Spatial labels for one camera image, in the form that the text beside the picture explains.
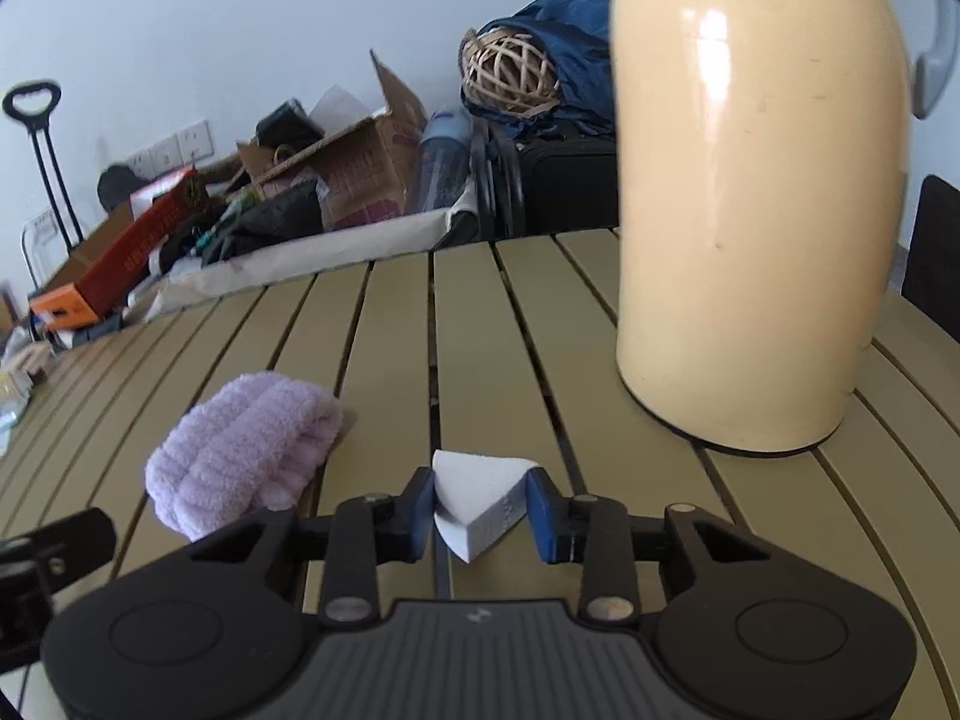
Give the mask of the small yellow paper box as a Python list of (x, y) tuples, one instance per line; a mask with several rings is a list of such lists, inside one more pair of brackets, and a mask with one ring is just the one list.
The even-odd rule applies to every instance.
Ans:
[(2, 369), (37, 380), (47, 374), (52, 361), (52, 346), (47, 341), (35, 341), (3, 356)]

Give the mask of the yellow thermos jug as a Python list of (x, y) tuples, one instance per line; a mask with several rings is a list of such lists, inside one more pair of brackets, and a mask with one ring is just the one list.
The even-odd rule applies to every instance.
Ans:
[(610, 32), (625, 387), (734, 452), (822, 442), (908, 185), (889, 0), (613, 0)]

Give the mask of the orange cardboard box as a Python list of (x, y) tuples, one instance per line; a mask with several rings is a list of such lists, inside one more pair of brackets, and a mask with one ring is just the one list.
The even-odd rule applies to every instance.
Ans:
[(104, 320), (142, 279), (149, 254), (206, 202), (208, 192), (193, 167), (133, 192), (68, 254), (29, 300), (29, 309), (49, 330)]

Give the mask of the lavender plush toy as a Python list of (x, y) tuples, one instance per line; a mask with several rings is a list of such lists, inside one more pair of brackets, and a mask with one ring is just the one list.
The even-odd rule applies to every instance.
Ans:
[(197, 541), (256, 509), (293, 509), (343, 424), (342, 401), (315, 383), (268, 371), (230, 380), (149, 456), (156, 518)]

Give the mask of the white triangular sponge wedge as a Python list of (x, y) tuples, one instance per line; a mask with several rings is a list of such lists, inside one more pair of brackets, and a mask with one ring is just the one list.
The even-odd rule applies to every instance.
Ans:
[(526, 478), (539, 465), (516, 457), (436, 450), (434, 525), (460, 561), (477, 561), (527, 514)]

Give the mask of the woven rattan ball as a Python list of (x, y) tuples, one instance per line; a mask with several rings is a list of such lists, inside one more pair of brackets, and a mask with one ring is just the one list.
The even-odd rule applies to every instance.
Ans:
[(560, 104), (555, 65), (520, 29), (469, 29), (459, 47), (459, 71), (464, 98), (501, 114), (530, 119)]

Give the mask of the blue fabric bag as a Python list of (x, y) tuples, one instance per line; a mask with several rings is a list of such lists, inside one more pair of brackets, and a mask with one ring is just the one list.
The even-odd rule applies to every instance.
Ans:
[(615, 93), (610, 60), (612, 0), (534, 0), (509, 16), (475, 31), (509, 26), (534, 36), (555, 65), (560, 104), (530, 119), (517, 119), (460, 99), (472, 114), (487, 117), (517, 138), (548, 137), (560, 128), (577, 128), (589, 137), (615, 130)]

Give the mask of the open brown cardboard box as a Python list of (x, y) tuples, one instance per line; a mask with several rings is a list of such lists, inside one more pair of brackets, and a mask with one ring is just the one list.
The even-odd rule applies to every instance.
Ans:
[(288, 156), (290, 147), (238, 142), (242, 169), (263, 199), (316, 179), (325, 231), (400, 218), (407, 211), (427, 111), (370, 52), (384, 107)]

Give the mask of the wall socket panel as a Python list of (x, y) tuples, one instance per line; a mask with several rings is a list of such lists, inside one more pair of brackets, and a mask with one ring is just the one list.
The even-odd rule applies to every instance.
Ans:
[(210, 160), (215, 154), (212, 132), (207, 121), (182, 127), (160, 138), (154, 145), (139, 149), (125, 161), (135, 176), (155, 179), (184, 166)]

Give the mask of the grey water bottle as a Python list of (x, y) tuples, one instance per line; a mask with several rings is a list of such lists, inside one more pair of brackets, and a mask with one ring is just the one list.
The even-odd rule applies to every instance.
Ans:
[(435, 112), (421, 133), (410, 213), (451, 208), (469, 175), (472, 119), (462, 107)]

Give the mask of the chrome trolley frame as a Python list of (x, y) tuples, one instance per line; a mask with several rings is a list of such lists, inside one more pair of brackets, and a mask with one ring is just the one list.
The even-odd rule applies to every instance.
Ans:
[(20, 247), (36, 289), (44, 286), (67, 258), (64, 241), (50, 211), (43, 211), (23, 224)]

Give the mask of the folding slatted camping table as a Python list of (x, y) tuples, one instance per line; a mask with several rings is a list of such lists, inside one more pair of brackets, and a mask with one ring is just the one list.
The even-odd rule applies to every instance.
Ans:
[(296, 278), (127, 328), (65, 355), (2, 461), (2, 530), (86, 507), (119, 537), (99, 582), (178, 546), (143, 467), (182, 413), (278, 371), (356, 411), (309, 512), (393, 491), (439, 449), (524, 457), (568, 493), (658, 515), (692, 502), (885, 596), (911, 619), (905, 718), (958, 712), (958, 346), (885, 299), (859, 385), (825, 444), (732, 457), (641, 410), (615, 362), (612, 232), (475, 244)]

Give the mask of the black folding camp chair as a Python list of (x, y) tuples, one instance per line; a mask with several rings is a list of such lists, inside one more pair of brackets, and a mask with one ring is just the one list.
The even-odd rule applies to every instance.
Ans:
[(921, 184), (901, 296), (960, 338), (960, 193), (939, 176)]

